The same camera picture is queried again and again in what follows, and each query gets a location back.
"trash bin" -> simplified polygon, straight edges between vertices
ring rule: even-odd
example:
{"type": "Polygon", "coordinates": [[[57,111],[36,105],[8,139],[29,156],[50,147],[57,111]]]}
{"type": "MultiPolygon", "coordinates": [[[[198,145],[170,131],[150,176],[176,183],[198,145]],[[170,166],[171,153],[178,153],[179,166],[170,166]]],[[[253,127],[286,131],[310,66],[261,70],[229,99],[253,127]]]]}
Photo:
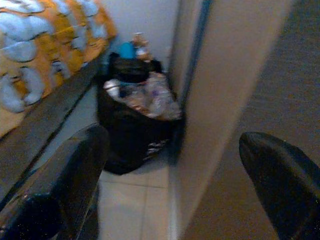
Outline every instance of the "trash bin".
{"type": "Polygon", "coordinates": [[[170,141],[180,122],[147,117],[114,100],[102,85],[98,86],[97,102],[99,123],[110,137],[110,154],[104,169],[118,175],[139,168],[158,153],[170,141]]]}

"orange patterned blanket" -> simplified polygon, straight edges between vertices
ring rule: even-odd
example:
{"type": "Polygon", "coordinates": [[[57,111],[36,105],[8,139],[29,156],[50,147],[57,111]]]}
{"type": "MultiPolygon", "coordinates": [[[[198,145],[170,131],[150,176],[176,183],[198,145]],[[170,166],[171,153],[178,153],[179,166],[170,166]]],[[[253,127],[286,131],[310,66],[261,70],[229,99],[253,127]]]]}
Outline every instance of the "orange patterned blanket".
{"type": "Polygon", "coordinates": [[[0,0],[0,137],[115,35],[95,0],[0,0]]]}

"black trash bag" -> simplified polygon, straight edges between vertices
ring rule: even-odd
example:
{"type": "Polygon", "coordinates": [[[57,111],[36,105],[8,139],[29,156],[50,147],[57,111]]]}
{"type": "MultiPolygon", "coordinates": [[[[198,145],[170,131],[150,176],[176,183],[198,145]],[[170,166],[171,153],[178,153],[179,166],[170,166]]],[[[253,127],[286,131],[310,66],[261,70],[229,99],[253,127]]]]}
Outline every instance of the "black trash bag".
{"type": "Polygon", "coordinates": [[[148,79],[149,72],[162,73],[162,65],[157,60],[145,62],[136,58],[121,58],[113,52],[109,55],[108,77],[126,83],[141,83],[148,79]]]}
{"type": "Polygon", "coordinates": [[[98,120],[110,136],[110,155],[104,169],[118,175],[142,166],[158,153],[173,136],[180,120],[149,118],[115,101],[98,88],[98,120]]]}
{"type": "Polygon", "coordinates": [[[0,240],[44,240],[57,234],[57,240],[78,239],[86,217],[97,210],[97,184],[108,155],[108,132],[97,124],[63,142],[14,186],[0,211],[0,240]]]}

